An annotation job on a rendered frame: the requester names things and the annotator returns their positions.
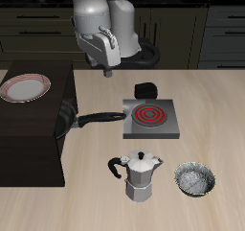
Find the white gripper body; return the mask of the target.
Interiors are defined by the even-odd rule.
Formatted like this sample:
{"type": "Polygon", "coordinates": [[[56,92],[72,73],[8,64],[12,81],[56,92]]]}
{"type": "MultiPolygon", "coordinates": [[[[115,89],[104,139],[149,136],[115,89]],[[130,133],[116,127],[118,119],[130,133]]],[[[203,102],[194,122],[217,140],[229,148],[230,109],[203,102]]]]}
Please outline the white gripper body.
{"type": "Polygon", "coordinates": [[[106,68],[121,63],[119,45],[109,29],[99,26],[99,32],[93,35],[77,34],[79,48],[106,68]]]}

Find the round black stove knob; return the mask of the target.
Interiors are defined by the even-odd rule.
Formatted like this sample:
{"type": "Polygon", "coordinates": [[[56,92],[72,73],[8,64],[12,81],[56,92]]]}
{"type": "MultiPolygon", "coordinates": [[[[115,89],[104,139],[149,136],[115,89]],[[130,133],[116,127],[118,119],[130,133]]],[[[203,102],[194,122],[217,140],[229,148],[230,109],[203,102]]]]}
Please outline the round black stove knob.
{"type": "Polygon", "coordinates": [[[153,82],[143,82],[135,85],[134,97],[136,99],[156,99],[157,86],[153,82]]]}

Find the dark grey stove plate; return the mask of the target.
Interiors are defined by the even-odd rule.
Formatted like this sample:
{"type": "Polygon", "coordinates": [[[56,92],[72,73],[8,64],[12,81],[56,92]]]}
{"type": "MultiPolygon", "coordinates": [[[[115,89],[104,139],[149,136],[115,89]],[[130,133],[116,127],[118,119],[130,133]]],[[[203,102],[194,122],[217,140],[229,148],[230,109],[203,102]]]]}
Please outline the dark grey stove plate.
{"type": "Polygon", "coordinates": [[[173,100],[124,100],[124,139],[178,139],[173,100]]]}

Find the dark kitchen cupboards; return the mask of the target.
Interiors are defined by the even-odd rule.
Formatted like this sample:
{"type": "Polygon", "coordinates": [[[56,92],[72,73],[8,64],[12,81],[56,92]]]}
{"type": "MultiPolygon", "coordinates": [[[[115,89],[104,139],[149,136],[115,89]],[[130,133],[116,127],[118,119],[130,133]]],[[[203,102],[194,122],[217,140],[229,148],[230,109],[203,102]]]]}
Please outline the dark kitchen cupboards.
{"type": "MultiPolygon", "coordinates": [[[[141,0],[135,32],[157,47],[157,69],[197,67],[208,0],[141,0]]],[[[17,59],[69,59],[88,69],[70,22],[71,0],[0,0],[0,69],[17,59]]]]}

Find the black frying pan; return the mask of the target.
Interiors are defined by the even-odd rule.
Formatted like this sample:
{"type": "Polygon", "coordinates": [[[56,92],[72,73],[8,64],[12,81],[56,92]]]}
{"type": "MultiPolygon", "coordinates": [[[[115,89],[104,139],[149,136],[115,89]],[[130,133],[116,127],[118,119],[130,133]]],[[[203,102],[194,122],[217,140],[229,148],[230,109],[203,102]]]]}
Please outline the black frying pan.
{"type": "Polygon", "coordinates": [[[62,138],[71,128],[82,128],[89,123],[115,122],[126,118],[124,113],[102,112],[83,116],[77,116],[75,109],[67,102],[63,101],[58,112],[55,136],[56,139],[62,138]]]}

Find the white plate with red rim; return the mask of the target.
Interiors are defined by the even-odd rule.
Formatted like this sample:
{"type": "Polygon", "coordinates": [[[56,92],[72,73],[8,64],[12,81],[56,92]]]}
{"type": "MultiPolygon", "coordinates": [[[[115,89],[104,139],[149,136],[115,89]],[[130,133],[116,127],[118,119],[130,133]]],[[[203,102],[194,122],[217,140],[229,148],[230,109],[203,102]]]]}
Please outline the white plate with red rim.
{"type": "Polygon", "coordinates": [[[0,86],[0,98],[9,103],[27,103],[44,96],[51,81],[41,74],[23,74],[5,81],[0,86]]]}

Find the dark wooden cabinet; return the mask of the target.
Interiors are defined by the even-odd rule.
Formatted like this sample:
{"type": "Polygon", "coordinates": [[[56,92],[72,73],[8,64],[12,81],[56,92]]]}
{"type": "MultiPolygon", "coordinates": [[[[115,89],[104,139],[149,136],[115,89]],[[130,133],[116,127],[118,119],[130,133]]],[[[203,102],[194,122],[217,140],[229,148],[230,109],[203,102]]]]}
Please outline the dark wooden cabinet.
{"type": "Polygon", "coordinates": [[[70,60],[16,60],[3,78],[41,74],[51,82],[42,97],[13,104],[0,98],[0,187],[63,187],[64,140],[55,136],[61,103],[77,107],[70,60]]]}

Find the silver moka pot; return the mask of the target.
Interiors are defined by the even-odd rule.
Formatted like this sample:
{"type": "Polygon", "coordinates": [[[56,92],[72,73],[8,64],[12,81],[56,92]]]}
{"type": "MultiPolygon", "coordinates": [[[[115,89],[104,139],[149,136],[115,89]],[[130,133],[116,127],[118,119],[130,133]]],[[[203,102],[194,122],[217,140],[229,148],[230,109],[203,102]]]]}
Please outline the silver moka pot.
{"type": "Polygon", "coordinates": [[[108,168],[115,177],[121,178],[115,165],[126,167],[126,195],[133,201],[144,202],[152,196],[153,172],[163,163],[161,158],[154,156],[150,151],[133,150],[127,156],[110,159],[108,168]]]}

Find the grey kitchen drawer unit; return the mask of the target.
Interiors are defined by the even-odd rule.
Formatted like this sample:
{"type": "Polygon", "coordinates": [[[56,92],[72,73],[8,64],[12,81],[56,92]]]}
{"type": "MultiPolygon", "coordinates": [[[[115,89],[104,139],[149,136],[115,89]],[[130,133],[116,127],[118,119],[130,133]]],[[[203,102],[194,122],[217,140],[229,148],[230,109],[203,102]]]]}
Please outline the grey kitchen drawer unit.
{"type": "Polygon", "coordinates": [[[245,0],[210,0],[199,69],[245,69],[245,0]]]}

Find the grey speckled bowl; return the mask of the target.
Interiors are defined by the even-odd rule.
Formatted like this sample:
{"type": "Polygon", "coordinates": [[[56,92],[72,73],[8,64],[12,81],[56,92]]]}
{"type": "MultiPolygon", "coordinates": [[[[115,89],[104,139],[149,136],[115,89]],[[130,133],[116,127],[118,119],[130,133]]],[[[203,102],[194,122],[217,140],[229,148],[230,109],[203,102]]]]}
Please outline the grey speckled bowl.
{"type": "Polygon", "coordinates": [[[174,172],[178,188],[187,196],[201,197],[213,190],[216,185],[214,173],[198,162],[185,162],[174,172]]]}

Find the flat black base plate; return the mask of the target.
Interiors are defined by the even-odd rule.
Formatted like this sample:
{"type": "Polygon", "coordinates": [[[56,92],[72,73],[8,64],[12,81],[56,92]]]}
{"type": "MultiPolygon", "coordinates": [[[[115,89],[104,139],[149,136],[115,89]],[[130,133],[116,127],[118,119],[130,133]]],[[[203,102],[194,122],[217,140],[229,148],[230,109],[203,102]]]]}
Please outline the flat black base plate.
{"type": "Polygon", "coordinates": [[[146,37],[139,38],[141,51],[130,58],[121,58],[121,63],[114,70],[150,70],[160,60],[159,50],[146,37]]]}

